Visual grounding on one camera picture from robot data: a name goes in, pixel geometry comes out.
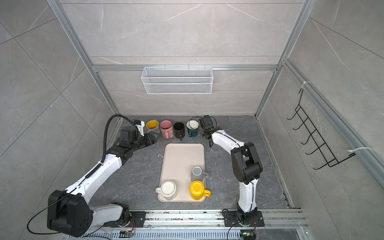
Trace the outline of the blue mug yellow inside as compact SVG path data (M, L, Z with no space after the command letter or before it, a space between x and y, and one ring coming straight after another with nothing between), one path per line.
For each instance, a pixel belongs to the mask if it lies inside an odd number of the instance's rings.
M156 120L150 120L149 122L147 122L146 127L148 130L148 133L150 133L150 132L154 132L157 134L161 133L160 124Z

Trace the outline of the dark green mug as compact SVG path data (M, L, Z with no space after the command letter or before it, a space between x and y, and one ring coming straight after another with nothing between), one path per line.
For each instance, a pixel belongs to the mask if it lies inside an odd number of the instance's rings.
M189 138L194 138L198 135L199 132L199 123L195 120L190 120L187 122L187 131Z

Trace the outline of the pink patterned mug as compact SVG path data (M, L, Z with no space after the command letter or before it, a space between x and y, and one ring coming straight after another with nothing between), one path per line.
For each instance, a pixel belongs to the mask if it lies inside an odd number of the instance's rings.
M171 139L174 136L173 124L169 120L160 123L161 133L164 139Z

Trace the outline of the black mug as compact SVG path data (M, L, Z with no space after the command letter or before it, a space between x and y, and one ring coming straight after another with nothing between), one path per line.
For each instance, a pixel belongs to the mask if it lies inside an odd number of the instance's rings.
M174 135L180 141L185 137L185 125L182 122L176 122L173 125Z

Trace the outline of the grey mug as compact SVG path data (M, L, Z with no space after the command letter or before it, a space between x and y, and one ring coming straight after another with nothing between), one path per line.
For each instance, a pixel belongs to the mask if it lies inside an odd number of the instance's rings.
M203 181L205 178L209 177L209 174L203 171L201 167L194 167L191 171L191 181Z

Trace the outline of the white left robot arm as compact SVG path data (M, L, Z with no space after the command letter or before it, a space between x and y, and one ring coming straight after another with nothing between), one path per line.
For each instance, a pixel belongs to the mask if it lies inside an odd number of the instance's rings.
M145 123L129 120L120 137L108 148L103 144L100 161L74 184L49 196L47 227L58 233L81 237L94 226L125 227L132 224L129 206L110 203L91 208L89 202L102 184L133 156L137 150L157 143L159 134L144 132Z

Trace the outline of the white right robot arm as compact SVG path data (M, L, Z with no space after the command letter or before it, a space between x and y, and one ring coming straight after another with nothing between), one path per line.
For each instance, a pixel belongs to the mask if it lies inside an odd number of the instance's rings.
M209 146L216 144L231 155L233 173L240 184L240 198L237 217L241 224L249 223L257 216L257 183L263 172L256 146L244 143L227 134L217 126L216 119L209 115L199 118L201 133L209 140Z

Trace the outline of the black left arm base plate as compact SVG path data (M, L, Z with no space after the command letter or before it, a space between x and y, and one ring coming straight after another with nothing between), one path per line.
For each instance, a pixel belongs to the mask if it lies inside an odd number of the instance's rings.
M144 226L145 218L146 212L123 212L118 220L106 222L103 226L112 228L142 228Z

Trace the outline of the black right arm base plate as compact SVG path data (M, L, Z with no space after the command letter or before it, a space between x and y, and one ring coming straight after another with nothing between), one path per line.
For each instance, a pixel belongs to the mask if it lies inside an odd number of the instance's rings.
M264 227L264 217L261 211L254 210L250 213L241 211L223 210L222 215L226 227Z

